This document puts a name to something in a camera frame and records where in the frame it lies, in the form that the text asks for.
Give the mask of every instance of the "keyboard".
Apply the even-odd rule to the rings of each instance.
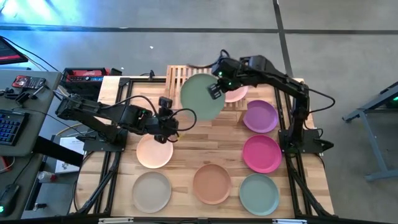
[[[0,144],[14,146],[28,117],[29,113],[0,110]]]

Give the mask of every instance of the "wooden surface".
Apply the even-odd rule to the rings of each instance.
[[[173,100],[172,109],[181,109],[180,91],[182,85],[192,75],[199,73],[211,73],[211,68],[191,68],[186,65],[168,65],[166,73],[166,92],[165,96]],[[246,97],[243,99],[225,103],[223,111],[246,111],[248,103]]]
[[[99,100],[102,103],[113,104],[116,98],[119,77],[105,77]],[[132,95],[145,95],[156,105],[159,96],[165,92],[164,83],[135,83]],[[285,108],[283,94],[282,104]],[[269,85],[259,85],[249,89],[248,101],[265,100],[276,108],[274,88]],[[133,104],[150,108],[143,99],[132,100]],[[174,144],[174,154],[170,162],[160,169],[171,181],[172,197],[168,205],[156,213],[142,213],[132,203],[132,186],[135,180],[143,173],[151,171],[143,167],[137,160],[136,146],[140,136],[129,134],[126,150],[122,155],[116,191],[113,202],[112,216],[130,217],[225,217],[248,218],[258,217],[247,212],[239,201],[239,186],[243,179],[252,174],[243,162],[242,146],[249,137],[256,133],[250,131],[243,123],[238,123],[239,112],[223,111],[213,121],[198,122],[197,125],[184,133],[179,142]],[[189,126],[182,121],[181,125]],[[309,128],[313,127],[310,115],[307,121]],[[266,135],[277,140],[277,127]],[[77,203],[81,207],[92,194],[100,178],[104,153],[94,153],[84,164],[77,183]],[[325,171],[320,159],[314,155],[304,154],[303,164],[309,189],[314,196],[330,213],[333,207],[330,200]],[[231,176],[233,188],[230,196],[221,204],[206,205],[201,203],[192,192],[192,181],[195,171],[204,164],[218,164],[226,168]],[[277,170],[267,174],[277,184],[280,203],[276,211],[267,218],[292,218],[294,216],[292,199],[290,196],[289,181],[285,159]],[[103,208],[106,202],[108,187],[105,190]],[[304,211],[302,194],[298,190],[300,208]]]

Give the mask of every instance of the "purple plate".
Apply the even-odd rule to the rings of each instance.
[[[271,104],[265,101],[250,101],[243,122],[252,131],[267,133],[276,127],[278,113]]]

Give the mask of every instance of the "white paper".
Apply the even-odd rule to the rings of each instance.
[[[85,145],[84,142],[77,140],[75,137],[70,138],[61,138],[60,139],[60,146],[63,146],[67,149],[73,150],[80,154],[84,154],[83,146]],[[57,166],[55,167],[56,174],[62,174],[67,172],[77,172],[79,171],[79,167],[67,164],[63,161],[57,161]]]

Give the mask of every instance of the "gray concrete floor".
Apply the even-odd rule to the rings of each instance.
[[[18,13],[0,16],[0,26],[278,28],[272,0],[48,0],[39,1],[43,3],[35,7],[29,5],[31,1],[17,2]],[[395,0],[279,0],[279,4],[285,29],[398,29]],[[123,67],[126,75],[150,69],[164,75],[167,64],[210,63],[220,49],[227,49],[233,57],[262,54],[285,70],[278,34],[5,30],[0,34],[39,54],[59,70]],[[343,218],[397,223],[398,178],[365,181],[365,174],[378,171],[368,136],[359,120],[351,124],[341,120],[397,81],[397,36],[287,34],[286,40],[294,77],[304,78],[310,87],[336,99],[332,109],[314,114],[316,126],[325,130],[323,138],[335,143],[324,156],[335,213]],[[311,97],[313,109],[329,104],[320,96]],[[54,100],[51,113],[57,104]],[[396,167],[398,159],[391,141],[397,136],[395,121],[391,115],[371,118],[376,134],[389,142],[381,146],[389,167]],[[49,138],[63,128],[49,118],[41,135]],[[48,185],[45,189],[39,200],[49,203],[49,208],[24,217],[67,212],[69,204],[64,202],[70,199],[70,186]]]

